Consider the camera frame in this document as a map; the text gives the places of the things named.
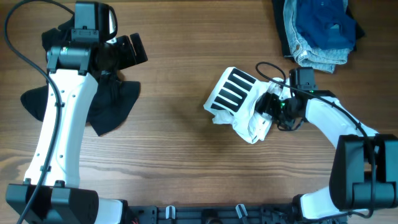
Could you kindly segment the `white t-shirt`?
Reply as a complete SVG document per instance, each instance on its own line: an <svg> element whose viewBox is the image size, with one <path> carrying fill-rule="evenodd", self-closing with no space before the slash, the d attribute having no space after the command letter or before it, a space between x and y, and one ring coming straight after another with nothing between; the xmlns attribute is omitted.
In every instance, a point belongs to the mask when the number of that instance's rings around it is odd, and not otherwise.
<svg viewBox="0 0 398 224"><path fill-rule="evenodd" d="M269 115L255 111L265 93L275 93L281 100L291 97L286 87L262 82L236 67L228 67L211 92L204 109L214 115L213 123L230 124L249 144L263 141L272 126Z"/></svg>

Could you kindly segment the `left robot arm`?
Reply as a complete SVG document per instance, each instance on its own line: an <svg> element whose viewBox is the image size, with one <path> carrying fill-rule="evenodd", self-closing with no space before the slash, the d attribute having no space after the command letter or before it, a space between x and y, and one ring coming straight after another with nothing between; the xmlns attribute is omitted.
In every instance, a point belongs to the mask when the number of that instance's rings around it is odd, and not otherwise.
<svg viewBox="0 0 398 224"><path fill-rule="evenodd" d="M98 135L124 122L138 99L139 82L118 72L147 60L138 34L118 37L114 9L78 1L72 18L45 45L47 101L34 157L21 184L7 187L6 202L27 223L138 223L127 201L101 198L79 187L86 124Z"/></svg>

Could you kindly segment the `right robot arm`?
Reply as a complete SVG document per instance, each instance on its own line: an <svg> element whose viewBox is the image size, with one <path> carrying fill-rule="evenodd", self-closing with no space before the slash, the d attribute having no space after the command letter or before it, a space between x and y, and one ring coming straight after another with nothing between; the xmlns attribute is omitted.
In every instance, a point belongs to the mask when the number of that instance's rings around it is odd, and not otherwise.
<svg viewBox="0 0 398 224"><path fill-rule="evenodd" d="M328 186L294 197L291 219L321 222L397 207L397 137L365 126L329 90L319 90L313 68L300 67L284 75L277 87L289 97L265 93L255 110L266 114L279 129L295 131L296 121L316 126L335 147Z"/></svg>

